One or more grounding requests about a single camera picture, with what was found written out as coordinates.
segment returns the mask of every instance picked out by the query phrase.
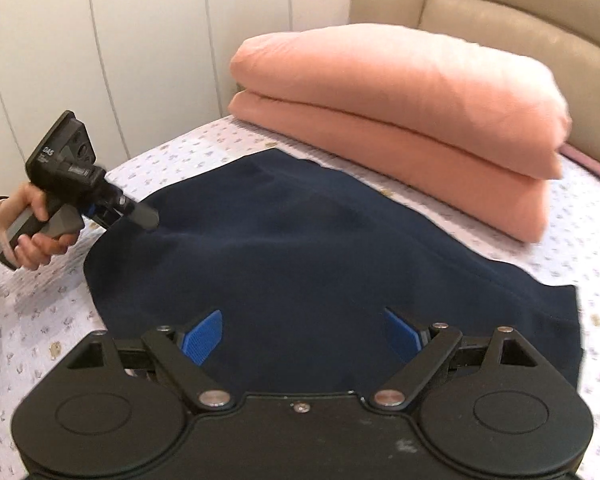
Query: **human hand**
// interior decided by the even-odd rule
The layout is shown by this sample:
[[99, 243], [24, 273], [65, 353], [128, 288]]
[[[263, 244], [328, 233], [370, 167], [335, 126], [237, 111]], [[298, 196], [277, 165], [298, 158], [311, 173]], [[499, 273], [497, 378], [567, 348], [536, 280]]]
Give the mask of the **human hand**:
[[6, 231], [27, 207], [41, 222], [49, 220], [45, 193], [30, 182], [22, 184], [15, 193], [0, 202], [0, 244], [4, 255], [14, 266], [37, 270], [39, 266], [48, 265], [55, 254], [65, 254], [77, 242], [78, 233], [62, 235], [57, 240], [42, 233], [32, 237], [21, 235], [18, 245], [12, 250]]

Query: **peach folded quilt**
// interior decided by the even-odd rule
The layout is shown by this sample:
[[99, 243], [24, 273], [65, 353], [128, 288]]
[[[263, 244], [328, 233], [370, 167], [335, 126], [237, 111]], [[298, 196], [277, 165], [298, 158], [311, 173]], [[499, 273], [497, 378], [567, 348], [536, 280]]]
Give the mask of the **peach folded quilt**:
[[260, 95], [394, 124], [536, 179], [562, 174], [568, 106], [529, 57], [363, 23], [251, 38], [231, 71]]
[[549, 183], [392, 124], [251, 91], [229, 111], [413, 186], [523, 242], [548, 222]]

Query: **navy blue cloth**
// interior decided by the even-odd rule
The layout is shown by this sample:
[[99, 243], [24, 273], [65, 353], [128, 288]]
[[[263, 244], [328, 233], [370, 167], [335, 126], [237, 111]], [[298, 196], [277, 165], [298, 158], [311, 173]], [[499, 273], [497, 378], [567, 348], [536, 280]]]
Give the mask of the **navy blue cloth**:
[[236, 395], [374, 391], [404, 365], [387, 308], [474, 336], [515, 326], [576, 384], [573, 286], [487, 260], [345, 173], [268, 150], [146, 202], [155, 231], [122, 219], [88, 254], [94, 304], [120, 338], [219, 310], [202, 366]]

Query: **floral pattern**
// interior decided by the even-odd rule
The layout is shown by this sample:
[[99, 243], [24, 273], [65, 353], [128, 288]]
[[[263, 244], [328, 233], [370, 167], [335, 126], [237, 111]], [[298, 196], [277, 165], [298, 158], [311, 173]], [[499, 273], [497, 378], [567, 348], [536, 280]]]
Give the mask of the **floral pattern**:
[[[564, 179], [552, 183], [550, 227], [541, 243], [528, 246], [390, 178], [231, 117], [139, 155], [109, 178], [139, 200], [273, 147], [352, 174], [487, 258], [515, 264], [543, 283], [578, 286], [586, 350], [580, 394], [596, 427], [579, 473], [600, 480], [600, 181], [564, 160]], [[67, 256], [38, 272], [11, 272], [0, 264], [0, 480], [26, 474], [11, 438], [13, 410], [81, 338], [103, 328], [82, 273], [82, 261], [100, 234], [102, 229], [88, 222]]]

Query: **beige leather headboard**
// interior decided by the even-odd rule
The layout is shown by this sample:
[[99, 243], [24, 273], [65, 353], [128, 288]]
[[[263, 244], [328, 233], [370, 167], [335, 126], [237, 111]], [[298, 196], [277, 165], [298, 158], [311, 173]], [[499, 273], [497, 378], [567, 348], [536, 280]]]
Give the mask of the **beige leather headboard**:
[[405, 25], [540, 60], [569, 103], [569, 142], [600, 161], [600, 0], [352, 0], [350, 22]]

